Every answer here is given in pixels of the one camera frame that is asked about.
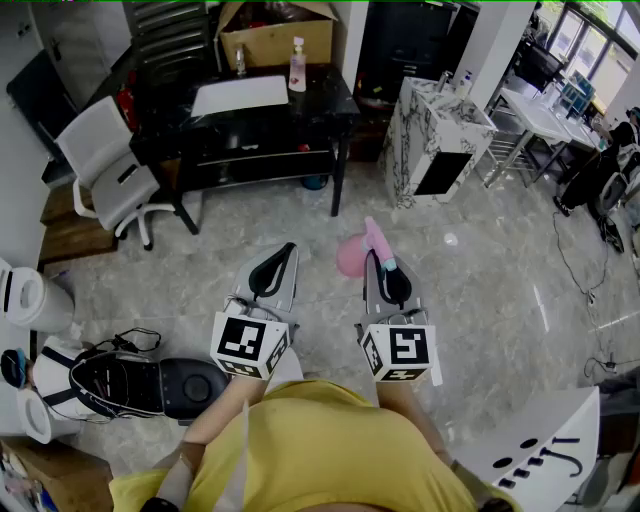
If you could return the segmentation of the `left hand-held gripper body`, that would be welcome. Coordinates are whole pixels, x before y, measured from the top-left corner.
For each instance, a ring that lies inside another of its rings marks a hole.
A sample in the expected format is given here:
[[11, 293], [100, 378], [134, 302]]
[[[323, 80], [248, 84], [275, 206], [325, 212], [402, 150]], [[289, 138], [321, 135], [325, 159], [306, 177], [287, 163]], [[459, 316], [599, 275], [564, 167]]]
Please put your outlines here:
[[229, 295], [215, 314], [210, 357], [228, 374], [269, 380], [298, 328], [288, 312]]

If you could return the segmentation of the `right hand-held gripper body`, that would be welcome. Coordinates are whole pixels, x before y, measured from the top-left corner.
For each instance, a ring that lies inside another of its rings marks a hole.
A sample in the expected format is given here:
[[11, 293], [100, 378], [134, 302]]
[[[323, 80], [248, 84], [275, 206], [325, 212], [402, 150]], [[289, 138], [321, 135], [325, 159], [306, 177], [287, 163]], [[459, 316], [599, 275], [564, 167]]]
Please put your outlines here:
[[368, 315], [355, 325], [357, 342], [376, 383], [429, 379], [442, 384], [436, 328], [425, 309]]

